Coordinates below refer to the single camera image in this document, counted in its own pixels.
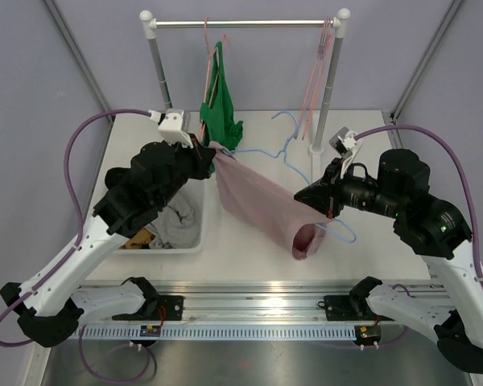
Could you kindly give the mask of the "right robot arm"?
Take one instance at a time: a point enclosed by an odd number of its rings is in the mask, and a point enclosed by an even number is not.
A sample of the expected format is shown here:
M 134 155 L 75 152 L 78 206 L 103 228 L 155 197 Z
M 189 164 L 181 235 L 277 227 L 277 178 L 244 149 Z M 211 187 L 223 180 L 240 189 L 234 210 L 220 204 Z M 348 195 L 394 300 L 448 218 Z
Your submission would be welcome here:
M 429 338 L 456 368 L 483 374 L 483 288 L 472 232 L 460 210 L 430 194 L 430 168 L 410 150 L 384 152 L 375 178 L 357 177 L 353 168 L 343 172 L 341 158 L 333 159 L 320 179 L 295 193 L 295 200 L 329 218 L 352 207 L 393 219 L 394 234 L 423 258 L 454 307 L 429 306 L 366 277 L 349 293 L 351 313 L 393 319 Z

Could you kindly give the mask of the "black tank top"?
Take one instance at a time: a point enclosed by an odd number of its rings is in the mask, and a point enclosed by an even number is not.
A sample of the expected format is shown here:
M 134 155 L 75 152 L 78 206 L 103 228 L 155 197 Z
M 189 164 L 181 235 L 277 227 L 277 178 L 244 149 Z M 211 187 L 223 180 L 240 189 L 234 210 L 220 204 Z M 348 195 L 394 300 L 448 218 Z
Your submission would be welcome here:
M 109 169 L 105 175 L 105 186 L 107 188 L 105 196 L 108 199 L 130 197 L 132 193 L 130 169 L 122 167 Z

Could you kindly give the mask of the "mauve pink tank top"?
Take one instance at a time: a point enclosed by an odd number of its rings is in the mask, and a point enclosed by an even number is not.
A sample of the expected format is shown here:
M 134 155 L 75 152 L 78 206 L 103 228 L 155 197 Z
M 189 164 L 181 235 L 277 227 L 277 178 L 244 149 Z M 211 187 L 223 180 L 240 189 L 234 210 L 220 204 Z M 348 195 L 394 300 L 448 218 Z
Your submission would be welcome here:
M 257 228 L 298 261 L 315 254 L 324 241 L 324 214 L 295 200 L 294 195 L 240 163 L 217 142 L 209 144 L 222 207 Z

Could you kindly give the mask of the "grey tank top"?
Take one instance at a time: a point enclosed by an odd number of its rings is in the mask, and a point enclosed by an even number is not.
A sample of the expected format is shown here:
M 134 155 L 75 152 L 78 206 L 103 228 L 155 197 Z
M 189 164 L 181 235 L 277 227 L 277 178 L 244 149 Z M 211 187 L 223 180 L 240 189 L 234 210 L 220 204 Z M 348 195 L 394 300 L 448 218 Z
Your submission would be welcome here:
M 146 229 L 155 236 L 150 249 L 192 248 L 200 235 L 200 221 L 194 207 L 176 194 Z

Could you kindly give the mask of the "tan brown tank top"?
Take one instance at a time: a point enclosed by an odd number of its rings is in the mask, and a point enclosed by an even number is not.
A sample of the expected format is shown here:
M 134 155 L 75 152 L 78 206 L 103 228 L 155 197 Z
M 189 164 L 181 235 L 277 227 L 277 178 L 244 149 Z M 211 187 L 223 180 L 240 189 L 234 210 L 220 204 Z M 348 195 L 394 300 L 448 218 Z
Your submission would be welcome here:
M 155 236 L 146 228 L 142 228 L 130 238 L 121 249 L 148 249 Z

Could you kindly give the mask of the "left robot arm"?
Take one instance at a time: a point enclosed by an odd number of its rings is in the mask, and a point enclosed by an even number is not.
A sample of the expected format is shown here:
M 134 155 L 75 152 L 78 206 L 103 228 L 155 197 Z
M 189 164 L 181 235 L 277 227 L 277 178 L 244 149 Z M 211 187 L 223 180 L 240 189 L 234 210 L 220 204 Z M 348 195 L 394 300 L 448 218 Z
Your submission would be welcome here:
M 104 259 L 153 222 L 189 180 L 208 179 L 215 155 L 197 141 L 189 147 L 151 142 L 129 167 L 109 170 L 108 190 L 75 239 L 32 279 L 9 282 L 0 290 L 27 340 L 54 347 L 90 322 L 148 320 L 157 314 L 159 294 L 144 277 L 110 288 L 80 286 Z

